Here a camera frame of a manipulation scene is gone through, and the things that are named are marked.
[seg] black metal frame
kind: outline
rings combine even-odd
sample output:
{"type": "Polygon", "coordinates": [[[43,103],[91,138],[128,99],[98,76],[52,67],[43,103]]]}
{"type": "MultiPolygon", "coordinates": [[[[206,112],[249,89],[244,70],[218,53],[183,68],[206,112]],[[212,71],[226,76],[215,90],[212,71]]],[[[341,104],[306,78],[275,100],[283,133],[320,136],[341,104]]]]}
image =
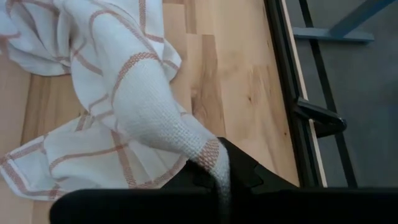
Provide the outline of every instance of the black metal frame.
{"type": "Polygon", "coordinates": [[[295,114],[295,101],[303,97],[299,73],[292,49],[284,7],[281,0],[264,0],[277,59],[290,135],[301,187],[322,187],[320,170],[309,120],[295,114]]]}

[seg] kitchen towel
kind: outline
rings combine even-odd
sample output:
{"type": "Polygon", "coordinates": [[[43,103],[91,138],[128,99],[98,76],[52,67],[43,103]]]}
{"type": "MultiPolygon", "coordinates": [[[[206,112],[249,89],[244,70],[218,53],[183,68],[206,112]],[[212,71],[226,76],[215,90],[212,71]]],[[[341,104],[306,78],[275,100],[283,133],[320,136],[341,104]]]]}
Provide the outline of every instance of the kitchen towel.
{"type": "Polygon", "coordinates": [[[181,59],[162,0],[0,0],[0,51],[31,73],[71,73],[86,109],[0,159],[15,194],[156,189],[191,159],[229,197],[226,149],[172,96],[181,59]]]}

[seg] wooden surface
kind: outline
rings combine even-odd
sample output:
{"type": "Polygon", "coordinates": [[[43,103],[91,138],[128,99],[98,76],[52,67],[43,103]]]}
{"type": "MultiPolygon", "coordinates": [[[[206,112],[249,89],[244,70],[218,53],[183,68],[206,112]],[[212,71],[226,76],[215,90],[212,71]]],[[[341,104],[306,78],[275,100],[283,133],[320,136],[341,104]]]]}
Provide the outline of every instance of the wooden surface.
{"type": "MultiPolygon", "coordinates": [[[[176,99],[210,131],[298,185],[262,0],[164,0],[166,38],[183,59],[176,99]]],[[[69,76],[30,76],[0,57],[0,153],[82,113],[69,76]]],[[[47,223],[50,202],[15,196],[0,179],[1,223],[47,223]]]]}

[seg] checkered towel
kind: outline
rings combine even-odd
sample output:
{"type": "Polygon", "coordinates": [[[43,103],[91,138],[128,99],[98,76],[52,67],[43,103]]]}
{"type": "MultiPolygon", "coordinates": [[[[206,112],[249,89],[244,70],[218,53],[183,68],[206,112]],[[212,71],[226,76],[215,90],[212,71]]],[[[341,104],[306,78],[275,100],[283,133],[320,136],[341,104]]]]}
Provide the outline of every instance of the checkered towel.
{"type": "Polygon", "coordinates": [[[226,149],[170,91],[181,59],[161,0],[0,0],[0,51],[31,73],[71,73],[87,110],[0,159],[17,195],[155,189],[191,159],[228,198],[226,149]]]}

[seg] metal bracket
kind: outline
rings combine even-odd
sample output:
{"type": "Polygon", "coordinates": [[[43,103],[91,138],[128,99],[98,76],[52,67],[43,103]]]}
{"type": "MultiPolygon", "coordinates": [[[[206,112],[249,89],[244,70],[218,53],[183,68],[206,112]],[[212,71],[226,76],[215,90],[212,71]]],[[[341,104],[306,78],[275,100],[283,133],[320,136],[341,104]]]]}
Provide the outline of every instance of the metal bracket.
{"type": "Polygon", "coordinates": [[[341,118],[340,115],[315,106],[302,97],[295,100],[294,111],[302,119],[314,120],[317,138],[341,133],[347,128],[346,120],[341,118]]]}

